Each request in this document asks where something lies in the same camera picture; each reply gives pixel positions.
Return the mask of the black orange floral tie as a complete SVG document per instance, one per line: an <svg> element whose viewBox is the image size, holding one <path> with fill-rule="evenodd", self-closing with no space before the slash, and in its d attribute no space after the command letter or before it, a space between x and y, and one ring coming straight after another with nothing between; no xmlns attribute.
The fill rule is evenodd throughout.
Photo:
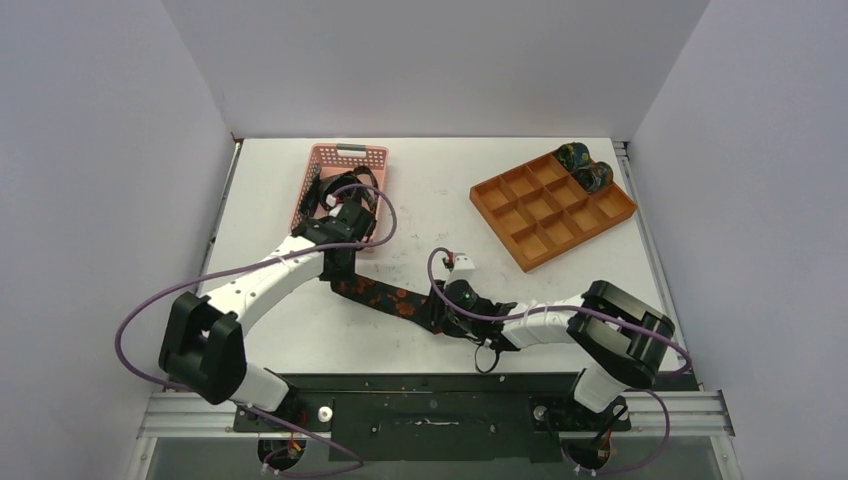
<svg viewBox="0 0 848 480"><path fill-rule="evenodd" d="M414 323L434 335L448 334L453 329L446 316L446 306L433 288L428 294L421 294L362 275L332 281L330 286L337 295Z"/></svg>

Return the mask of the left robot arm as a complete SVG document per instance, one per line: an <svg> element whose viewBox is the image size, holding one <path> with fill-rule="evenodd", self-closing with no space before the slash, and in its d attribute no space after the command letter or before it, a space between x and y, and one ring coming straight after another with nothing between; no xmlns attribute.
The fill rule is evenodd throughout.
<svg viewBox="0 0 848 480"><path fill-rule="evenodd" d="M202 296L191 292L171 306L158 364L169 376L217 405L230 400L259 408L270 428L297 420L292 388L273 372L248 361L250 329L296 288L313 279L345 279L373 233L376 217L347 200L329 215L301 221L264 266Z"/></svg>

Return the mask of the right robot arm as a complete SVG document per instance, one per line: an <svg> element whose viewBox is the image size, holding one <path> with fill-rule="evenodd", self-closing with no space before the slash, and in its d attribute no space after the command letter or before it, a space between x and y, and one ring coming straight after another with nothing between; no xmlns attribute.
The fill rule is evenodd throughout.
<svg viewBox="0 0 848 480"><path fill-rule="evenodd" d="M465 338L496 354L538 345L575 344L591 362L565 402L568 421L588 429L627 389L653 386L676 327L616 285L594 281L566 301L500 303L479 296L469 282L437 282L419 324L434 334Z"/></svg>

